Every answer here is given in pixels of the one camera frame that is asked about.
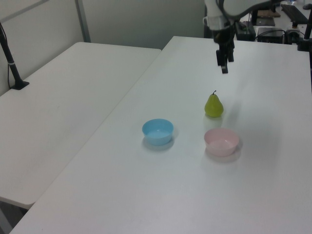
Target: white table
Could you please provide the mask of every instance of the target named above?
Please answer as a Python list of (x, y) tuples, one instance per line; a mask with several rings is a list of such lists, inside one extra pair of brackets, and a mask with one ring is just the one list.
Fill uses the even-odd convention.
[[(173, 37), (12, 234), (310, 233), (309, 54), (237, 41), (223, 75), (217, 48)], [(214, 90), (225, 111), (210, 119)], [(174, 140), (152, 147), (141, 127), (158, 117)], [(205, 152), (217, 126), (239, 134), (234, 155)]]
[(77, 43), (0, 97), (0, 200), (29, 209), (160, 50)]

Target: floor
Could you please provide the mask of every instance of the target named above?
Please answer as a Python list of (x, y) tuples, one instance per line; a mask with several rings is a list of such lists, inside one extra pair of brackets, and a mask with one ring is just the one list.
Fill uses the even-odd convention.
[(0, 202), (0, 234), (9, 234), (26, 212), (26, 209)]

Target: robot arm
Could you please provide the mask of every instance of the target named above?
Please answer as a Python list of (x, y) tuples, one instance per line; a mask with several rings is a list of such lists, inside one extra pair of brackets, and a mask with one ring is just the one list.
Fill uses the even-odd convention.
[(205, 0), (207, 23), (219, 44), (216, 57), (222, 73), (228, 73), (227, 63), (234, 61), (234, 22), (252, 10), (278, 2), (281, 0)]

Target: black cable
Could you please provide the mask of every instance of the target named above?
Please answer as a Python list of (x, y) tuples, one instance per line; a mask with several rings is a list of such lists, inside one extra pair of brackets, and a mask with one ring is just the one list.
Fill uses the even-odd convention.
[(8, 43), (8, 39), (7, 39), (7, 37), (6, 37), (5, 31), (4, 31), (4, 28), (2, 27), (1, 22), (0, 22), (0, 28), (1, 28), (1, 31), (3, 32), (3, 34), (4, 34), (6, 43)]
[[(6, 44), (8, 44), (8, 39), (7, 39), (7, 37), (6, 37), (5, 30), (4, 30), (4, 28), (3, 28), (2, 24), (1, 24), (1, 22), (0, 22), (0, 29), (1, 29), (1, 31), (2, 31), (3, 34), (4, 34)], [(8, 85), (9, 85), (9, 89), (11, 89), (11, 86), (10, 86), (10, 79), (9, 79), (9, 78), (10, 78), (10, 66), (9, 66), (9, 64), (8, 64)]]
[[(218, 0), (215, 0), (215, 3), (217, 5), (217, 7), (219, 8), (219, 10), (221, 11), (222, 15), (224, 16), (224, 18), (227, 20), (227, 22), (229, 24), (229, 27), (230, 27), (231, 26), (231, 22), (230, 22), (229, 18), (227, 17), (227, 15), (225, 14), (223, 7), (222, 8), (220, 7)], [(234, 36), (235, 36), (234, 30), (230, 29), (230, 32), (231, 32), (230, 39), (227, 42), (225, 42), (224, 44), (228, 44), (234, 38)]]
[(263, 35), (266, 35), (266, 34), (272, 33), (272, 32), (284, 32), (284, 35), (287, 34), (287, 32), (286, 32), (285, 30), (283, 30), (283, 29), (276, 29), (276, 30), (272, 30), (272, 31), (267, 31), (267, 32), (260, 33), (258, 36), (255, 37), (255, 39), (258, 40), (258, 37), (259, 37), (259, 36), (263, 36)]
[(11, 89), (11, 86), (10, 86), (10, 80), (9, 80), (9, 75), (10, 75), (10, 70), (9, 70), (10, 66), (8, 64), (8, 85), (9, 85), (9, 89)]

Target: white wall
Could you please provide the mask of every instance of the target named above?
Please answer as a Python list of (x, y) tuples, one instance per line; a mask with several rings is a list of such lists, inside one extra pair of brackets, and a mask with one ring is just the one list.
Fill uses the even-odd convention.
[(204, 0), (83, 0), (91, 42), (163, 49), (203, 37)]
[[(49, 0), (2, 25), (22, 79), (83, 41), (74, 0)], [(0, 95), (7, 90), (7, 61), (0, 49)]]

